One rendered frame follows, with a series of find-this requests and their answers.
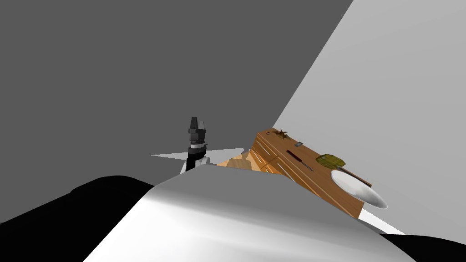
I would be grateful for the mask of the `white plate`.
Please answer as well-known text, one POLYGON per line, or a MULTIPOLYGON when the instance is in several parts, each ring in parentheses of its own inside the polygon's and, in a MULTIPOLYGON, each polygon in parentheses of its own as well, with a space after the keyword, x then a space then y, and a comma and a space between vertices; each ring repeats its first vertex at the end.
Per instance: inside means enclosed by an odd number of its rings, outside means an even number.
POLYGON ((355 177, 339 170, 333 170, 331 171, 331 179, 352 197, 379 209, 388 208, 388 204, 381 195, 355 177))

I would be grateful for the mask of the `green sponge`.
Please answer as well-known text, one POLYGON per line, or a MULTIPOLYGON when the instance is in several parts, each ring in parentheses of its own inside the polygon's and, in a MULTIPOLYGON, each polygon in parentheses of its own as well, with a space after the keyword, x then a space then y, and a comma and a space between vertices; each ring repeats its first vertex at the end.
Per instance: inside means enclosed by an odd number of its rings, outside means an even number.
POLYGON ((334 155, 331 155, 331 154, 323 154, 323 155, 320 155, 318 157, 316 157, 316 162, 319 163, 320 165, 326 167, 326 168, 329 168, 329 169, 340 169, 342 168, 343 166, 346 165, 346 163, 334 156, 334 155))

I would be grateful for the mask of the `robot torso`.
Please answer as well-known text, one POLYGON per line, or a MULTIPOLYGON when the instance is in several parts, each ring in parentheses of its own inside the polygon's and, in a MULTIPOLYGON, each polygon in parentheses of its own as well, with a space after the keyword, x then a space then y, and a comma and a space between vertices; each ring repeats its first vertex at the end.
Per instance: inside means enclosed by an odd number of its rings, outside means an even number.
POLYGON ((283 175, 202 165, 149 190, 84 262, 415 262, 283 175))

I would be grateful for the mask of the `dark red handled knife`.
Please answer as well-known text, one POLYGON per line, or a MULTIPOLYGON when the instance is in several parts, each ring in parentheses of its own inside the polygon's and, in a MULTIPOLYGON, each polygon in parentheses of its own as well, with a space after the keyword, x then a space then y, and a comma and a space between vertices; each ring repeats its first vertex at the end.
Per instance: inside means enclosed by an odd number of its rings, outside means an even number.
POLYGON ((314 171, 310 166, 308 166, 307 164, 305 164, 301 158, 299 158, 298 156, 296 156, 293 152, 291 152, 290 150, 287 150, 286 151, 290 156, 292 156, 297 162, 303 164, 306 168, 308 168, 309 170, 311 171, 314 171))

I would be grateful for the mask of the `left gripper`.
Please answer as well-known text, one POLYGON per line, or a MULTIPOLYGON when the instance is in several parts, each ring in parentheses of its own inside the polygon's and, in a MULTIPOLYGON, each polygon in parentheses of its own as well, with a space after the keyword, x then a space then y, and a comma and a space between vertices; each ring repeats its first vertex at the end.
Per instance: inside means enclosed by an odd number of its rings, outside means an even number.
POLYGON ((189 140, 191 145, 205 143, 205 125, 203 121, 199 121, 197 117, 191 117, 191 128, 188 129, 189 140))

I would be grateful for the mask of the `wooden drawer cabinet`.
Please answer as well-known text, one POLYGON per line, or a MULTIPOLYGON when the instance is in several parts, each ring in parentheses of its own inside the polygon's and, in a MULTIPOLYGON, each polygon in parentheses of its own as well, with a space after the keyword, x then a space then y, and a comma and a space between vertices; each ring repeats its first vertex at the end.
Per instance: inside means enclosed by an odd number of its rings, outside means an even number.
POLYGON ((219 163, 219 166, 281 174, 301 187, 329 202, 336 208, 358 218, 364 203, 342 190, 331 179, 331 169, 316 162, 318 153, 302 145, 295 147, 296 140, 282 139, 270 128, 256 134, 248 152, 219 163), (314 171, 297 162, 286 151, 290 150, 314 171))

